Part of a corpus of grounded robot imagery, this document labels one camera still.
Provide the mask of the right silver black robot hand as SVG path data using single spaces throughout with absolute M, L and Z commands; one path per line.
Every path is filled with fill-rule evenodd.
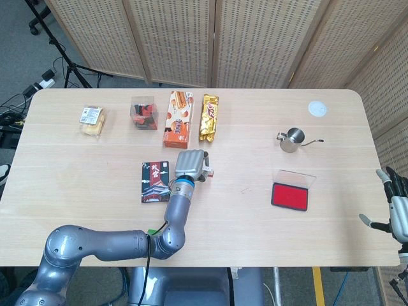
M 371 221 L 366 215 L 359 214 L 360 220 L 368 227 L 391 233 L 402 245 L 407 245 L 407 177 L 400 176 L 389 166 L 386 171 L 376 170 L 386 194 L 390 218 L 387 224 Z

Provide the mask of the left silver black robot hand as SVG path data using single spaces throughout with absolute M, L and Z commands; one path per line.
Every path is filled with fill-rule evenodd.
M 178 154 L 175 165 L 175 178 L 185 178 L 192 182 L 204 182 L 213 177 L 209 154 L 204 150 L 185 150 Z

